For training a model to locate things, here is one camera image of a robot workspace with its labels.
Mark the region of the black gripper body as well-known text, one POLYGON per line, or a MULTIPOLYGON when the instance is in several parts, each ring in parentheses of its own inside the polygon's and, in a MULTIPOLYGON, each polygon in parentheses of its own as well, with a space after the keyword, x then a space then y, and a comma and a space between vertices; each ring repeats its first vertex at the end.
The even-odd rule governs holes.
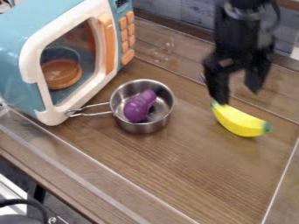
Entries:
POLYGON ((280 23, 279 6, 271 8, 275 20, 263 25, 267 5, 215 6, 215 49, 201 63, 205 74, 229 74, 237 70, 268 73, 276 44, 273 31, 280 23))

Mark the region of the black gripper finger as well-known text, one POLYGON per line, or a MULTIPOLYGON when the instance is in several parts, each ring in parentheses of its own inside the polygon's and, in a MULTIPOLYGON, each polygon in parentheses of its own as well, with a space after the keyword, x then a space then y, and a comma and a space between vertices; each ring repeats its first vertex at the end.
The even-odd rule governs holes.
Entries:
POLYGON ((211 98, 220 104, 229 103, 229 75, 204 67, 205 85, 211 98))
POLYGON ((256 93, 264 85, 272 60, 269 55, 257 55, 245 69, 244 84, 256 93))

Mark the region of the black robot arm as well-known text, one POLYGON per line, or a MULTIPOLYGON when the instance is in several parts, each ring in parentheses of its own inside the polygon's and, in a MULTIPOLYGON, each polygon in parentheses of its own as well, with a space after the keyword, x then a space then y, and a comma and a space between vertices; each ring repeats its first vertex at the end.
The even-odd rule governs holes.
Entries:
POLYGON ((244 84, 256 93, 263 87, 280 22, 276 0, 219 0, 215 4, 215 49, 201 62, 211 98, 229 103, 229 74, 244 70, 244 84))

